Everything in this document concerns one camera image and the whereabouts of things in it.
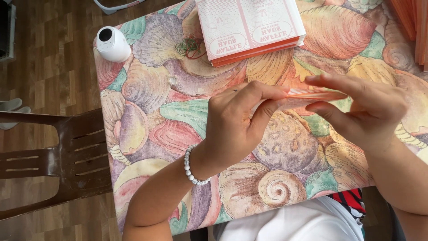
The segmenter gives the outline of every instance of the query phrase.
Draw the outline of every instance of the hand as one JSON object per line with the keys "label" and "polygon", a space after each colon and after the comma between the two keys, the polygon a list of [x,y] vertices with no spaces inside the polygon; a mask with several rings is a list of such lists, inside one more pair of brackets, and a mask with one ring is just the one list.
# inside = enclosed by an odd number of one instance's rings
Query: hand
{"label": "hand", "polygon": [[305,82],[339,90],[354,100],[351,111],[347,113],[327,102],[310,104],[306,110],[323,117],[337,133],[366,153],[385,151],[395,140],[395,128],[407,111],[402,89],[339,75],[308,76]]}
{"label": "hand", "polygon": [[[195,178],[213,176],[248,156],[262,140],[270,118],[284,104],[289,91],[288,86],[252,81],[210,98],[206,138],[190,154]],[[262,99],[267,100],[250,118],[251,109]]]}

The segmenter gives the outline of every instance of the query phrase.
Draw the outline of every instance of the tablecloth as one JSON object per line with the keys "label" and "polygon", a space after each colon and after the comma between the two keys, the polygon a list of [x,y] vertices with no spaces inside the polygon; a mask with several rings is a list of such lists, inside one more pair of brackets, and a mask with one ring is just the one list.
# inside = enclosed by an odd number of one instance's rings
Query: tablecloth
{"label": "tablecloth", "polygon": [[[176,50],[184,38],[203,39],[194,0],[117,26],[132,49],[125,62],[104,60],[94,44],[121,231],[138,187],[205,138],[208,99],[246,81],[313,88],[302,83],[305,76],[329,73],[399,86],[408,93],[410,109],[396,134],[428,160],[428,84],[420,78],[426,75],[387,5],[382,0],[296,3],[307,32],[304,46],[220,68],[206,55],[191,60]],[[195,57],[204,52],[202,44]],[[351,99],[333,104],[348,111]],[[325,120],[304,108],[277,111],[259,146],[209,184],[194,186],[169,222],[178,234],[370,185],[362,150]]]}

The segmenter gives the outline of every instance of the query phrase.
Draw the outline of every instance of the white bead bracelet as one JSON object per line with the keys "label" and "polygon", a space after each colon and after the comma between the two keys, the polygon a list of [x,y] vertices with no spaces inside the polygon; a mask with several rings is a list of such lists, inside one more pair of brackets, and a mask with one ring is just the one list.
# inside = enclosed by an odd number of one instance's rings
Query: white bead bracelet
{"label": "white bead bracelet", "polygon": [[195,148],[197,145],[198,144],[193,144],[193,145],[190,145],[189,148],[187,148],[186,154],[184,154],[184,169],[186,170],[187,177],[189,178],[190,181],[192,181],[193,184],[196,184],[198,186],[203,186],[207,184],[211,180],[211,178],[207,178],[206,180],[199,181],[192,175],[192,172],[190,171],[190,160],[189,160],[190,152],[192,152],[192,149]]}

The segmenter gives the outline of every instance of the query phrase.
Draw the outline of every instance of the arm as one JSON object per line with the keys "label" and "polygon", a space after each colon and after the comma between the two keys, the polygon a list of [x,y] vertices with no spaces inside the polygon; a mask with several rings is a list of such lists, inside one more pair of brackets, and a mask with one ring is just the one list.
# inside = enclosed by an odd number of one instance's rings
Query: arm
{"label": "arm", "polygon": [[[206,138],[190,153],[192,175],[205,180],[249,155],[288,91],[289,87],[253,81],[212,97],[208,103]],[[268,100],[250,119],[251,108],[261,99]],[[172,240],[168,217],[192,187],[183,157],[151,176],[129,203],[123,241]]]}
{"label": "arm", "polygon": [[394,131],[407,111],[402,89],[355,77],[313,76],[310,85],[340,90],[354,100],[341,112],[326,102],[306,107],[326,119],[347,140],[364,150],[382,196],[394,207],[408,240],[428,237],[428,165]]}

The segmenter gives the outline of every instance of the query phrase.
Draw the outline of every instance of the white shirt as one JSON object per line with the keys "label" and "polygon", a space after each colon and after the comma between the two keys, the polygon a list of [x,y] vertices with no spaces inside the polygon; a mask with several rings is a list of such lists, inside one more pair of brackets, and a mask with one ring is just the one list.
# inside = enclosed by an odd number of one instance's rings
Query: white shirt
{"label": "white shirt", "polygon": [[218,224],[214,236],[217,241],[364,241],[357,222],[329,197]]}

